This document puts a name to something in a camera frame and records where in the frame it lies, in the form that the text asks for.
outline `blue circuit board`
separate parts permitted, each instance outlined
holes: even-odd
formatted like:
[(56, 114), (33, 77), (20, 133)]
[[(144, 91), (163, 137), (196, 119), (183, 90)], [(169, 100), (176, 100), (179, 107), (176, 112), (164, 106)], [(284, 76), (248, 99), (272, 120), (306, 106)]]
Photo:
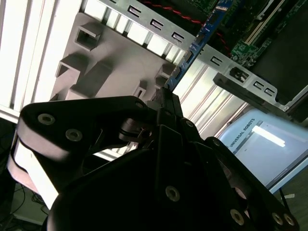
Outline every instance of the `blue circuit board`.
[(169, 80), (165, 84), (165, 88), (173, 91), (181, 79), (184, 77), (192, 63), (196, 60), (203, 47), (209, 41), (211, 35), (220, 25), (222, 19), (226, 15), (227, 10), (232, 6), (233, 0), (220, 0), (211, 15), (202, 26), (194, 42), (184, 54), (179, 65), (173, 70)]

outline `floor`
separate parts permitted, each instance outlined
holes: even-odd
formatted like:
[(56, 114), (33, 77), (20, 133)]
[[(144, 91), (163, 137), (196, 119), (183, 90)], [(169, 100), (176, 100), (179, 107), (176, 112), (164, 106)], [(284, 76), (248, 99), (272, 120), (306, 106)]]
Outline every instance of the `floor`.
[[(284, 195), (295, 194), (294, 198), (286, 201), (299, 223), (300, 230), (308, 231), (308, 167), (285, 184), (282, 190)], [(275, 196), (282, 202), (279, 192), (275, 193)]]

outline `red wire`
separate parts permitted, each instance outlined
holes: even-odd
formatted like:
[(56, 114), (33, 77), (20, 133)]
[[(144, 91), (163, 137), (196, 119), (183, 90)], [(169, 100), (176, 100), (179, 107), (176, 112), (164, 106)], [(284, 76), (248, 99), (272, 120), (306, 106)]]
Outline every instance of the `red wire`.
[[(142, 3), (143, 3), (143, 4), (149, 4), (149, 5), (153, 6), (153, 7), (159, 7), (159, 8), (162, 8), (162, 9), (164, 9), (164, 10), (172, 11), (173, 13), (176, 13), (177, 15), (179, 15), (181, 18), (186, 19), (186, 20), (188, 20), (188, 21), (191, 21), (192, 23), (200, 24), (200, 25), (202, 25), (202, 26), (203, 26), (203, 24), (204, 24), (203, 22), (201, 22), (201, 21), (199, 21), (199, 20), (193, 20), (193, 19), (192, 19), (191, 17), (189, 17), (189, 16), (184, 16), (184, 15), (182, 15), (182, 13), (181, 13), (180, 11), (176, 11), (176, 10), (174, 10), (172, 7), (162, 6), (162, 5), (158, 5), (158, 4), (153, 4), (153, 3), (150, 2), (150, 1), (143, 1)], [(226, 49), (227, 51), (229, 51), (229, 55), (230, 55), (230, 48), (227, 46), (226, 41), (223, 39), (223, 35), (220, 34), (219, 32), (216, 32), (216, 34), (219, 36), (220, 41), (225, 45), (224, 47), (225, 47), (225, 49)]]

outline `monitor screen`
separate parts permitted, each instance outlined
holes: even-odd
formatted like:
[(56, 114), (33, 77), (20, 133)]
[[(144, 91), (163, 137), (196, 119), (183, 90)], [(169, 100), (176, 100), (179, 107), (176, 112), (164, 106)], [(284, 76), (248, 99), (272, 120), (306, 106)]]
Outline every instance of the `monitor screen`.
[(232, 151), (268, 189), (308, 156), (308, 140), (258, 120)]

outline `computer motherboard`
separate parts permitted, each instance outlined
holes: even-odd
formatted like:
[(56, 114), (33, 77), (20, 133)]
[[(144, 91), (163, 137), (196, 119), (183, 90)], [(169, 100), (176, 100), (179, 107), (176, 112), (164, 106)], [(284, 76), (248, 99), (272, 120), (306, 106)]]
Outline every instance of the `computer motherboard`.
[[(195, 33), (217, 2), (218, 0), (152, 0), (145, 3), (170, 21)], [(250, 69), (306, 3), (307, 0), (234, 0), (208, 44)], [(170, 14), (163, 10), (171, 8)]]

